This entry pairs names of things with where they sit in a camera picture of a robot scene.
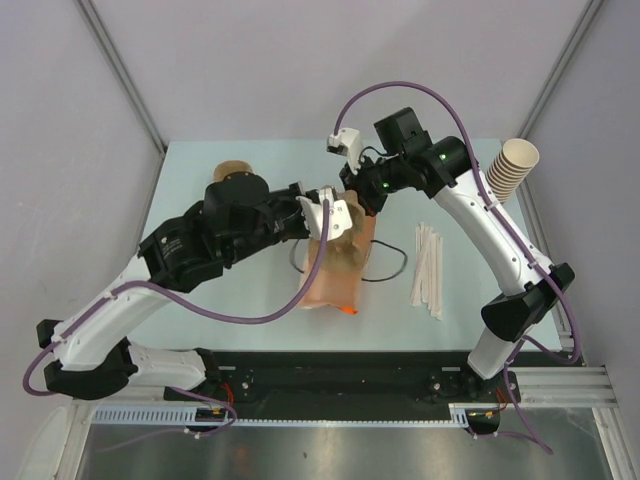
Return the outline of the single pulp cup carrier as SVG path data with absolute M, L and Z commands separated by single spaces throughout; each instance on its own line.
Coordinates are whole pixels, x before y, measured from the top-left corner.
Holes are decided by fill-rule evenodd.
M 330 272 L 361 272 L 368 259 L 373 230 L 366 226 L 365 211 L 354 191 L 341 192 L 338 197 L 347 202 L 353 227 L 327 243 L 321 268 Z

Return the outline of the orange paper bag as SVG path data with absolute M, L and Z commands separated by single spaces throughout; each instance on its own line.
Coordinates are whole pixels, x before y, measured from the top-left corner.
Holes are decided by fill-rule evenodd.
M 354 222 L 353 228 L 328 243 L 326 253 L 311 287 L 298 303 L 305 310 L 323 307 L 337 308 L 342 313 L 356 315 L 361 305 L 363 283 L 382 283 L 398 277 L 406 268 L 406 252 L 374 238 L 376 218 L 365 216 Z M 391 274 L 366 277 L 365 270 L 373 246 L 377 244 L 395 252 L 401 258 Z

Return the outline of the stack of paper cups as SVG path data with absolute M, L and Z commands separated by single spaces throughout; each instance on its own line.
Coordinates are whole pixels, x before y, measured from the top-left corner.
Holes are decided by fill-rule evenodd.
M 512 138 L 502 145 L 487 172 L 490 189 L 500 203 L 514 195 L 539 160 L 538 149 L 525 139 Z

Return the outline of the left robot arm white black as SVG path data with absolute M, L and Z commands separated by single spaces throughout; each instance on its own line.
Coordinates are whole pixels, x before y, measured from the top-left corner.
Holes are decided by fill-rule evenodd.
M 128 334 L 174 302 L 197 315 L 237 325 L 261 325 L 289 313 L 310 289 L 314 265 L 298 293 L 274 313 L 259 317 L 220 314 L 185 299 L 200 284 L 219 278 L 234 264 L 280 242 L 316 235 L 327 241 L 330 200 L 297 184 L 272 191 L 252 173 L 232 173 L 210 184 L 203 200 L 159 225 L 94 303 L 66 321 L 37 326 L 45 387 L 23 388 L 33 396 L 62 394 L 82 400 L 109 397 L 127 386 L 154 386 L 167 400 L 207 400 L 223 388 L 213 353 L 204 348 L 146 348 Z

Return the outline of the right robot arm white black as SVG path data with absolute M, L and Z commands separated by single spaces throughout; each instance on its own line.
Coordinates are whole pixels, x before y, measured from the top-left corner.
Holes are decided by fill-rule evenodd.
M 376 216 L 392 193 L 407 188 L 425 193 L 462 228 L 496 278 L 500 293 L 481 310 L 485 327 L 468 356 L 471 370 L 461 376 L 463 393 L 484 401 L 496 391 L 496 375 L 518 343 L 556 304 L 575 273 L 539 251 L 489 196 L 485 177 L 473 171 L 460 139 L 433 142 L 409 107 L 374 128 L 384 149 L 378 160 L 365 155 L 355 129 L 340 128 L 328 137 L 328 151 L 346 159 L 340 171 L 343 186 L 357 193 L 369 216 Z

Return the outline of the brown pulp cup carrier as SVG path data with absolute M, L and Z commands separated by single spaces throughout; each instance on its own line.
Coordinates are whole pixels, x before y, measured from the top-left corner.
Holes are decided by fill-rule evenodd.
M 253 174 L 253 168 L 245 161 L 227 160 L 218 164 L 213 173 L 213 182 L 219 183 L 224 181 L 228 176 L 235 174 Z

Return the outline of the bundle of wrapped straws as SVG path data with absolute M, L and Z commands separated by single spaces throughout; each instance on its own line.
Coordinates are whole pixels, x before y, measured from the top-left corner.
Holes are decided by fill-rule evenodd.
M 412 307 L 425 305 L 436 320 L 443 319 L 443 239 L 424 222 L 415 229 L 416 264 L 410 293 Z

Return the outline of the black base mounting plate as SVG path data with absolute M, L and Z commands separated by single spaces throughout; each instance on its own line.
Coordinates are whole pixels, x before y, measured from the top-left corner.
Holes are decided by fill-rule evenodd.
M 443 420 L 451 403 L 519 395 L 515 371 L 477 377 L 465 351 L 225 352 L 194 393 L 229 400 L 242 420 L 403 422 Z

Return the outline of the aluminium rail frame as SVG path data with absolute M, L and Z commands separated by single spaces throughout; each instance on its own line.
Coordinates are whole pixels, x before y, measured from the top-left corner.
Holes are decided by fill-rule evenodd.
M 157 428 L 93 425 L 81 479 L 635 479 L 631 448 L 606 371 L 517 370 L 521 406 L 543 439 L 476 440 L 440 426 L 236 426 L 194 441 Z

